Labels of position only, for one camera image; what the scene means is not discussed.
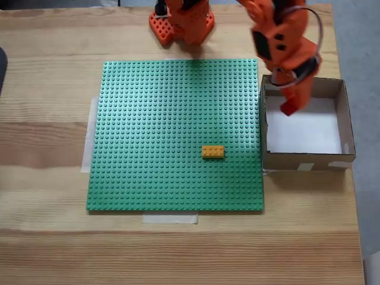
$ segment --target gray floor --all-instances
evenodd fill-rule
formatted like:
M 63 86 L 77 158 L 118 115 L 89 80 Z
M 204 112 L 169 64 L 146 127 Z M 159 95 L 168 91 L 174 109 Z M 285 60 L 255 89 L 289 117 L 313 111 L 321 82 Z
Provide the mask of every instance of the gray floor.
M 117 6 L 117 0 L 9 0 L 10 9 Z M 363 257 L 380 251 L 380 70 L 379 0 L 332 2 L 340 56 L 347 83 L 357 157 L 354 162 L 357 212 Z M 154 6 L 155 0 L 121 0 L 122 6 Z M 210 0 L 234 4 L 234 0 Z

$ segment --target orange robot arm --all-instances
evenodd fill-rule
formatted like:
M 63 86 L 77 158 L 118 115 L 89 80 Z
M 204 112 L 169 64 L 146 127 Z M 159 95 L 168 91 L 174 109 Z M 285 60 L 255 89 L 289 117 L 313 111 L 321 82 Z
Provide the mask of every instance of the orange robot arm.
M 319 55 L 322 24 L 307 8 L 305 0 L 237 0 L 245 6 L 255 25 L 251 28 L 257 55 L 273 73 L 271 83 L 286 98 L 281 111 L 290 116 L 304 108 L 311 96 L 314 75 L 322 59 Z M 318 19 L 320 41 L 312 43 L 302 35 L 308 11 Z M 158 0 L 149 23 L 163 45 L 183 39 L 200 45 L 214 26 L 208 0 Z
M 316 45 L 302 36 L 310 10 L 305 7 L 305 0 L 242 0 L 241 3 L 255 21 L 251 32 L 257 55 L 273 72 L 272 84 L 286 98 L 281 111 L 290 116 L 308 104 L 313 77 L 322 62 L 318 53 L 322 39 L 320 19 L 317 15 L 321 38 Z

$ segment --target yellow lego brick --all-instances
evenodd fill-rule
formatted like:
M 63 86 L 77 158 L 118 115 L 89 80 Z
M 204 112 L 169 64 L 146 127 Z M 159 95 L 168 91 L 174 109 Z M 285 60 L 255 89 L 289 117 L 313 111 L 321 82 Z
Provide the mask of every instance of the yellow lego brick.
M 222 159 L 224 157 L 224 146 L 222 145 L 204 145 L 202 146 L 202 158 L 204 159 Z

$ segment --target wood grain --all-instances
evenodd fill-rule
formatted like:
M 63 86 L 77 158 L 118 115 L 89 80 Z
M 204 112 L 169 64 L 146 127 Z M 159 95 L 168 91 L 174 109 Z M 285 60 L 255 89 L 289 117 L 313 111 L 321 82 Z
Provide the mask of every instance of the wood grain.
M 330 5 L 319 76 L 339 78 Z M 88 213 L 80 172 L 103 61 L 252 58 L 251 20 L 214 6 L 202 47 L 164 49 L 151 8 L 0 11 L 9 67 L 0 97 L 0 276 L 5 284 L 364 284 L 352 172 L 270 173 L 265 212 L 198 224 Z M 310 19 L 306 36 L 317 37 Z M 261 74 L 267 73 L 262 62 Z

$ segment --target open cardboard box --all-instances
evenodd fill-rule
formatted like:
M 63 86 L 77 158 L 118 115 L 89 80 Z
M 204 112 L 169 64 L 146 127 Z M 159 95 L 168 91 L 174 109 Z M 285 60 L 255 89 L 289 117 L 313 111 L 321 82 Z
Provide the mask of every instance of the open cardboard box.
M 260 91 L 264 170 L 344 170 L 356 152 L 346 85 L 314 78 L 312 98 L 292 116 L 280 111 L 285 98 L 264 75 Z

